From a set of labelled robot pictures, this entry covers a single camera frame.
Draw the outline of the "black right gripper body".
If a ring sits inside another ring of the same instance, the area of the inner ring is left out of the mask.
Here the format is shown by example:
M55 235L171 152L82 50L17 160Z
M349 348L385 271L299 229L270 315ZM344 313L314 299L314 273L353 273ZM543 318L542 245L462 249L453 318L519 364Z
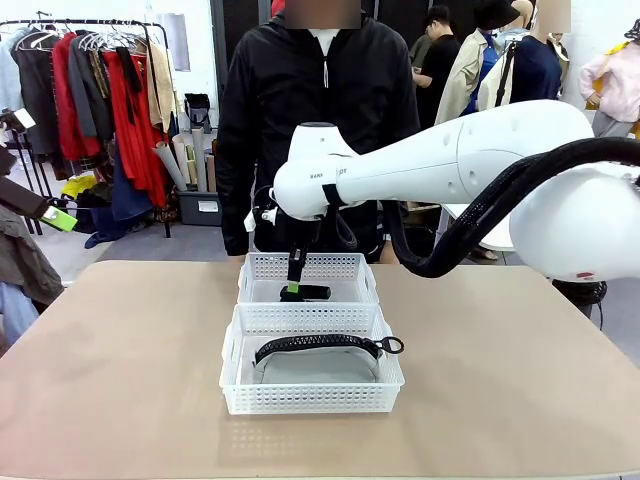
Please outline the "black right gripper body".
M322 219L299 220L279 209L276 215L276 240L289 253L294 265L304 265L309 248L318 241Z

